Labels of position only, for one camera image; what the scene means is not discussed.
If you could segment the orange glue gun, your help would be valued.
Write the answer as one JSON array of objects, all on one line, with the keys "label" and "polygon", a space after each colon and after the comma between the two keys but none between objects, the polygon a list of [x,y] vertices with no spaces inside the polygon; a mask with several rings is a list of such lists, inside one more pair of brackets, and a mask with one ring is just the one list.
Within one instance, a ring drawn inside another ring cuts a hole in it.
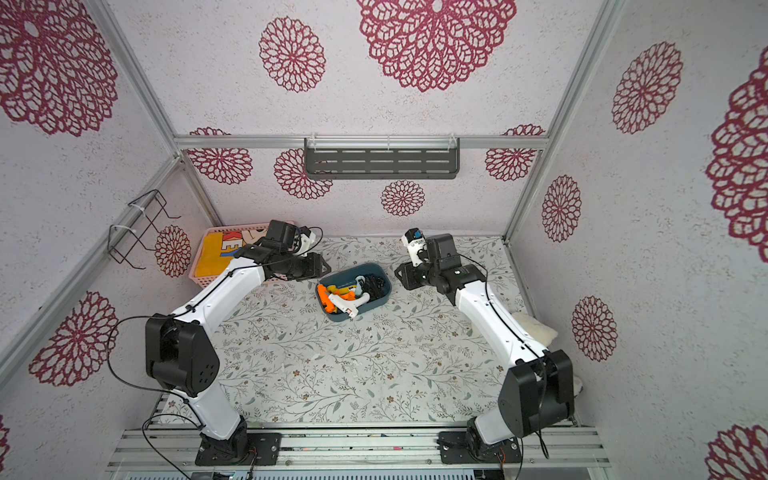
[{"label": "orange glue gun", "polygon": [[326,313],[335,314],[337,312],[337,306],[331,301],[330,294],[325,285],[317,285],[317,295]]}]

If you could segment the dark teal storage box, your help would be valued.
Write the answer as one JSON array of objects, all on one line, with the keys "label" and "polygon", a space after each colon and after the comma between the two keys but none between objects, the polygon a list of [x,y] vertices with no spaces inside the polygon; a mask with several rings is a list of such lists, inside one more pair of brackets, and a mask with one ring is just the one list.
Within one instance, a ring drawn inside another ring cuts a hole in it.
[{"label": "dark teal storage box", "polygon": [[321,310],[334,322],[356,318],[384,305],[391,292],[385,271],[371,262],[327,275],[314,289]]}]

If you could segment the yellow glue gun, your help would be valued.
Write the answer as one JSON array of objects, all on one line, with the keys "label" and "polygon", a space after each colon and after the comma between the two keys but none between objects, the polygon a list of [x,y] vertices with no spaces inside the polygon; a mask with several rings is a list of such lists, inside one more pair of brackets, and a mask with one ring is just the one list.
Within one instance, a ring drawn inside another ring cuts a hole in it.
[{"label": "yellow glue gun", "polygon": [[334,292],[335,295],[341,297],[344,300],[352,301],[357,298],[356,294],[356,288],[355,287],[346,287],[342,289],[337,289]]}]

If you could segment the white glue gun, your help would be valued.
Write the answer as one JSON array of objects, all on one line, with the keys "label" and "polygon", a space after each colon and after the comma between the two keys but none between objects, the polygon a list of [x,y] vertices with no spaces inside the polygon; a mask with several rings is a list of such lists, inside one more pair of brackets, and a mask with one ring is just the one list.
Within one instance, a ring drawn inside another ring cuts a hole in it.
[{"label": "white glue gun", "polygon": [[353,319],[358,315],[359,308],[370,300],[370,294],[367,292],[361,295],[354,292],[348,292],[344,295],[331,293],[328,298],[340,313],[345,313]]}]

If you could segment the mint green glue gun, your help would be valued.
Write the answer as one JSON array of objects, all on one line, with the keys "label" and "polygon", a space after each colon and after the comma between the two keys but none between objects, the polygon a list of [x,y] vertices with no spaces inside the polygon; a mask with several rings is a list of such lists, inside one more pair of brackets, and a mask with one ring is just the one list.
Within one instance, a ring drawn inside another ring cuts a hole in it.
[{"label": "mint green glue gun", "polygon": [[368,294],[370,301],[383,299],[391,291],[390,283],[385,276],[376,274],[358,275],[355,281],[355,291],[358,297]]}]

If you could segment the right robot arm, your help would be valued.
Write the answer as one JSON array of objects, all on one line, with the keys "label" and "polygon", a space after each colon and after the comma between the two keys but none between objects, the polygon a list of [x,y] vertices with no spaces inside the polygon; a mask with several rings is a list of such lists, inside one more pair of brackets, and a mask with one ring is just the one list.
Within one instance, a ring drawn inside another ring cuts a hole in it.
[{"label": "right robot arm", "polygon": [[465,437],[446,450],[465,451],[475,461],[503,460],[512,446],[521,453],[521,438],[539,434],[575,411],[575,384],[570,357],[551,351],[527,333],[498,300],[488,270],[458,253],[450,234],[430,237],[411,228],[401,237],[410,259],[395,276],[411,291],[431,286],[463,313],[483,335],[505,370],[496,405],[467,423]]}]

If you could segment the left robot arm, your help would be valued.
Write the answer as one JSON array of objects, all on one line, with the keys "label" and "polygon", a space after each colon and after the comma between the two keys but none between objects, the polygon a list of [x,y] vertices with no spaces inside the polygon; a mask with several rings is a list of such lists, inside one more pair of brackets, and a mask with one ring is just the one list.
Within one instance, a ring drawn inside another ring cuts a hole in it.
[{"label": "left robot arm", "polygon": [[272,220],[264,236],[238,248],[224,271],[198,295],[145,325],[147,375],[178,396],[200,430],[198,465],[235,465],[249,456],[248,426],[218,380],[212,342],[218,326],[252,290],[270,279],[303,281],[331,271],[314,249],[320,227]]}]

